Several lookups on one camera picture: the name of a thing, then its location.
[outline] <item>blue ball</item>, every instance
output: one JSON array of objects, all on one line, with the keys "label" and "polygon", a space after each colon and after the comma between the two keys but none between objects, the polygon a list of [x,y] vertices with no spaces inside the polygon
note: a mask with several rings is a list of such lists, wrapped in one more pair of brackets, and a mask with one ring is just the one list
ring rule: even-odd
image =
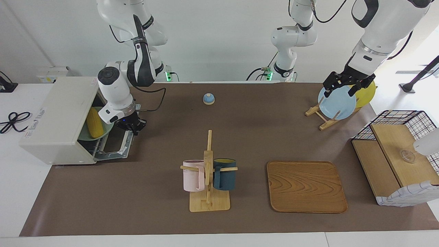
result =
[{"label": "blue ball", "polygon": [[203,96],[203,102],[206,105],[211,105],[211,104],[215,103],[215,96],[213,96],[213,94],[211,94],[211,93],[207,93]]}]

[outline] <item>green plate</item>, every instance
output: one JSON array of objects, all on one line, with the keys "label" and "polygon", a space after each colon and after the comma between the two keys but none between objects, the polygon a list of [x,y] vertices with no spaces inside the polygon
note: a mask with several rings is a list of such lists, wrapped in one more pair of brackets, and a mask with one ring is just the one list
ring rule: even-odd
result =
[{"label": "green plate", "polygon": [[[101,106],[95,106],[93,108],[95,108],[98,112],[100,109],[102,109]],[[110,133],[110,130],[113,128],[114,123],[106,124],[104,121],[102,121],[102,119],[101,119],[101,123],[102,123],[102,127],[104,128],[104,134],[98,138],[93,138],[93,137],[91,137],[90,132],[88,132],[87,121],[85,121],[83,128],[81,130],[81,133],[79,134],[78,140],[96,141],[97,139],[108,135]]]}]

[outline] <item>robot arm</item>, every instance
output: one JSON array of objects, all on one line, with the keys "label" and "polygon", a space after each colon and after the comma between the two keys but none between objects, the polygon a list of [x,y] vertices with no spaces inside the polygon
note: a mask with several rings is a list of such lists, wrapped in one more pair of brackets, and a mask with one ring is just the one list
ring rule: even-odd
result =
[{"label": "robot arm", "polygon": [[291,78],[297,59],[293,47],[310,46],[317,41],[310,0],[294,0],[290,16],[297,24],[277,28],[271,35],[271,42],[279,51],[271,69],[274,71],[273,80],[288,81]]},{"label": "robot arm", "polygon": [[325,96],[336,88],[354,85],[349,91],[366,88],[375,78],[375,70],[386,61],[397,44],[424,17],[431,0],[356,0],[352,17],[364,34],[340,74],[332,72],[323,82]]},{"label": "robot arm", "polygon": [[128,82],[136,87],[148,87],[155,81],[164,65],[157,49],[149,45],[166,44],[167,37],[162,27],[154,22],[144,0],[97,0],[97,8],[109,25],[120,30],[121,37],[132,40],[136,50],[134,60],[109,62],[99,72],[99,88],[108,101],[99,111],[99,116],[104,122],[116,122],[118,127],[137,135],[146,121],[141,120],[135,111]]}]

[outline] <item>mug handle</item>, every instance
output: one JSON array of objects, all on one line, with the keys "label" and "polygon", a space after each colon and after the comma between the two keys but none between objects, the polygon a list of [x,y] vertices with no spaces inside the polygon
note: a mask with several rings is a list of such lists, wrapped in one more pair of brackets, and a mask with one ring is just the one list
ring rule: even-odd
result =
[{"label": "mug handle", "polygon": [[215,182],[213,183],[213,186],[215,188],[221,189],[220,187],[220,170],[221,170],[221,166],[217,166],[215,167]]},{"label": "mug handle", "polygon": [[198,187],[197,187],[197,190],[199,190],[203,186],[204,186],[204,167],[198,167]]}]

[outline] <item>blue mug handle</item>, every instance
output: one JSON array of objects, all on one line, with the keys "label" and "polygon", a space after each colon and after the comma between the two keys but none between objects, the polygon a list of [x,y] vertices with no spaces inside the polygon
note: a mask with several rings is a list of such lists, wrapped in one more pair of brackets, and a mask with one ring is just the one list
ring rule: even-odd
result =
[{"label": "blue mug handle", "polygon": [[216,166],[215,167],[215,181],[213,183],[213,187],[216,189],[221,189],[220,187],[220,170],[221,170],[221,166]]}]

